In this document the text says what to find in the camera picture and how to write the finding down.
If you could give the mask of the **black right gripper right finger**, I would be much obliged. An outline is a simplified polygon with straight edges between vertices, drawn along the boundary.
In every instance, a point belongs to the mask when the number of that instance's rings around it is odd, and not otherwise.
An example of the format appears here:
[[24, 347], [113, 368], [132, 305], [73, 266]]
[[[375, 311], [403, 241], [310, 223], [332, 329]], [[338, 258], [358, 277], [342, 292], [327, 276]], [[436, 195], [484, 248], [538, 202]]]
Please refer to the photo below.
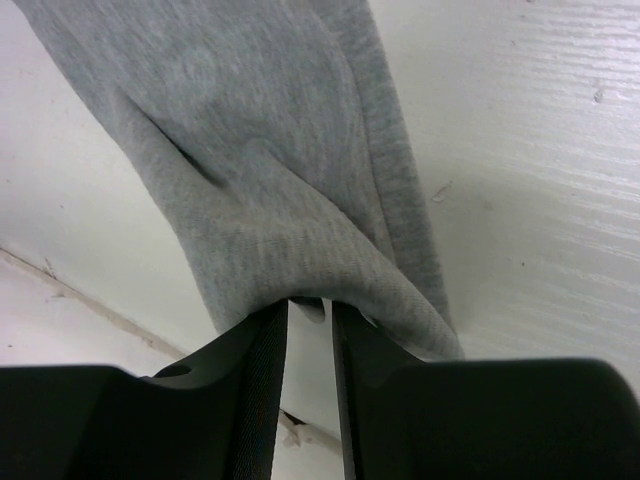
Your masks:
[[406, 433], [385, 383], [418, 360], [344, 303], [332, 305], [332, 337], [345, 477], [397, 479]]

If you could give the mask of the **grey tank top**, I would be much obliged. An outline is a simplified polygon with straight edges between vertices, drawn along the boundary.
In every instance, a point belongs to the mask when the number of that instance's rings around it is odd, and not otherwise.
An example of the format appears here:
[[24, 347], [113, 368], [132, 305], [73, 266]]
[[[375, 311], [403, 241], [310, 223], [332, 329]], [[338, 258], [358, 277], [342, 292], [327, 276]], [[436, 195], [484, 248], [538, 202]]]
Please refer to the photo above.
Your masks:
[[459, 359], [365, 1], [21, 1], [171, 225], [220, 331], [282, 299]]

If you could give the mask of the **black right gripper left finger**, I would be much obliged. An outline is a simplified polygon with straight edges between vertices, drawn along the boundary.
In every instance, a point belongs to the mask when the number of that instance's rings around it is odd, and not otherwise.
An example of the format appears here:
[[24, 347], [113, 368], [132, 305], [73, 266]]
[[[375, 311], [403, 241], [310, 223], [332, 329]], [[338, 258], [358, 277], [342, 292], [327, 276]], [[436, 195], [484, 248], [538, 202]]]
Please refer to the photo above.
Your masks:
[[279, 301], [146, 379], [158, 424], [143, 478], [270, 478], [287, 315]]

